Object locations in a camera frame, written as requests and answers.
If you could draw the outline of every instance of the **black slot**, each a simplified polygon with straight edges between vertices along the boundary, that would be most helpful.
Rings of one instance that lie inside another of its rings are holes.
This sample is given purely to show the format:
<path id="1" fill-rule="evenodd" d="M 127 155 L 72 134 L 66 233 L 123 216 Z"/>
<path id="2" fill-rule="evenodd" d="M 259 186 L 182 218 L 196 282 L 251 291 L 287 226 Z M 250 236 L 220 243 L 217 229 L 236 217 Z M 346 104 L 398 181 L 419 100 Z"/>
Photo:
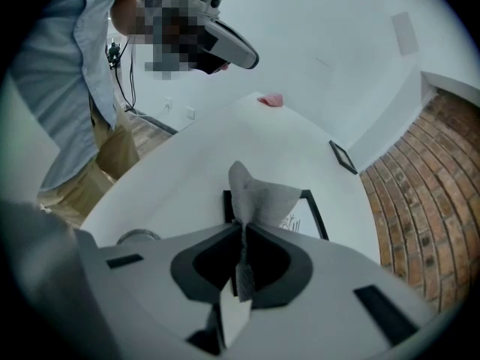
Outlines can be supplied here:
<path id="1" fill-rule="evenodd" d="M 353 292 L 392 346 L 418 331 L 418 328 L 376 286 L 354 289 Z"/>
<path id="2" fill-rule="evenodd" d="M 128 266 L 129 264 L 136 263 L 137 261 L 143 260 L 139 254 L 116 257 L 115 259 L 108 259 L 106 264 L 110 267 L 110 269 L 120 268 L 123 266 Z"/>

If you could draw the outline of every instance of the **black picture frame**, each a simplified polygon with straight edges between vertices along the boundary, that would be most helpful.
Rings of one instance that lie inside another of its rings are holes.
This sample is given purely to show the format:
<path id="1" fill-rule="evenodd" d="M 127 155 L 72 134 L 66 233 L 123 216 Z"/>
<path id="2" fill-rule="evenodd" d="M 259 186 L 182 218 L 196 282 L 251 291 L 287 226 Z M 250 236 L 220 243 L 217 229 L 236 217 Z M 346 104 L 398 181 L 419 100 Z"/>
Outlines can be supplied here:
<path id="1" fill-rule="evenodd" d="M 333 149 L 333 152 L 335 153 L 335 157 L 337 158 L 338 163 L 346 170 L 349 170 L 354 175 L 357 175 L 358 174 L 357 169 L 355 168 L 355 165 L 353 165 L 352 159 L 350 159 L 350 156 L 347 154 L 347 151 L 345 151 L 345 149 L 341 148 L 339 145 L 335 144 L 331 140 L 329 144 L 331 146 L 331 149 Z M 346 156 L 346 158 L 348 159 L 347 162 L 341 157 L 341 154 L 339 151 L 343 152 L 343 154 Z"/>
<path id="2" fill-rule="evenodd" d="M 317 203 L 315 202 L 314 195 L 312 194 L 311 190 L 303 190 L 301 192 L 300 199 L 307 200 L 320 238 L 323 240 L 329 240 L 329 235 L 327 234 L 325 224 L 323 223 L 322 216 L 320 215 Z M 232 193 L 229 190 L 223 191 L 223 216 L 225 223 L 233 223 L 235 221 L 235 215 L 233 214 L 232 208 Z"/>

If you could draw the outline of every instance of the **wooden floor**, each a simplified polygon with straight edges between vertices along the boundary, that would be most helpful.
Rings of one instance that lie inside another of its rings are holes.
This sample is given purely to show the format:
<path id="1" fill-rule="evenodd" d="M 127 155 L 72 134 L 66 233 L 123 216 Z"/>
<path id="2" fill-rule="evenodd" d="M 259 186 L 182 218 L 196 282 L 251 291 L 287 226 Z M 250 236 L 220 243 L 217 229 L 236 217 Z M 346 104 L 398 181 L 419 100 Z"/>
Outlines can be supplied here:
<path id="1" fill-rule="evenodd" d="M 122 81 L 122 74 L 118 71 L 118 78 Z M 122 97 L 119 85 L 116 82 L 115 74 L 112 71 L 113 86 L 115 87 L 115 96 L 120 104 L 126 108 L 127 103 Z M 135 140 L 135 146 L 140 158 L 144 158 L 151 151 L 157 148 L 161 143 L 167 141 L 172 135 L 165 130 L 153 125 L 138 115 L 134 115 L 131 112 L 127 112 L 127 116 L 130 119 L 133 131 L 133 138 Z"/>

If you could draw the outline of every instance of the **white table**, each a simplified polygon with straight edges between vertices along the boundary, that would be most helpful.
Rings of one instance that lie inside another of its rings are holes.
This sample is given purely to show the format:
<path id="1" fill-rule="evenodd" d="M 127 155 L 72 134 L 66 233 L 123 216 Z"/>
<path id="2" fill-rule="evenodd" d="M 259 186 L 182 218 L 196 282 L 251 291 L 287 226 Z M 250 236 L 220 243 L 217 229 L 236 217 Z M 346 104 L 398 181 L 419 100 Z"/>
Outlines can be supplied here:
<path id="1" fill-rule="evenodd" d="M 370 203 L 357 175 L 337 162 L 329 135 L 256 92 L 203 118 L 161 144 L 127 172 L 82 225 L 100 247 L 129 230 L 162 239 L 224 222 L 222 192 L 240 160 L 253 177 L 310 189 L 331 242 L 380 263 Z"/>

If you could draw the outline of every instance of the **white wall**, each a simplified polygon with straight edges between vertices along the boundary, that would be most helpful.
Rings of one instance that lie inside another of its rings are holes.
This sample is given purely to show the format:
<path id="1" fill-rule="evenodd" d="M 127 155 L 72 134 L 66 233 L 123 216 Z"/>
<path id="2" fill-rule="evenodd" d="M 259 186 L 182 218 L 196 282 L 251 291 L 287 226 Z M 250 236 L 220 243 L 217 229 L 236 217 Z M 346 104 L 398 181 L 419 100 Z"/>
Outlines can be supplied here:
<path id="1" fill-rule="evenodd" d="M 389 105 L 348 150 L 357 170 L 364 170 L 383 155 L 422 111 L 419 66 L 413 58 L 407 58 L 403 63 L 404 68 L 396 79 L 399 86 L 389 86 L 382 96 Z"/>
<path id="2" fill-rule="evenodd" d="M 429 81 L 480 106 L 480 53 L 444 0 L 378 0 L 387 14 L 409 11 Z"/>
<path id="3" fill-rule="evenodd" d="M 187 106 L 201 119 L 251 92 L 280 92 L 288 107 L 349 149 L 377 120 L 385 120 L 385 113 L 413 111 L 402 119 L 415 113 L 417 106 L 390 107 L 400 88 L 408 90 L 404 80 L 414 65 L 480 89 L 478 52 L 442 0 L 223 0 L 220 10 L 220 18 L 256 47 L 259 65 L 254 70 L 232 66 L 213 76 L 194 71 L 163 81 L 144 71 L 152 50 L 139 46 L 139 110 L 181 130 L 191 123 Z M 400 55 L 390 19 L 404 11 L 412 18 L 420 49 L 409 61 Z M 129 68 L 125 56 L 124 79 Z M 166 97 L 172 98 L 170 112 L 163 110 Z M 398 129 L 407 126 L 400 124 Z M 384 131 L 377 135 L 384 140 L 398 132 Z"/>

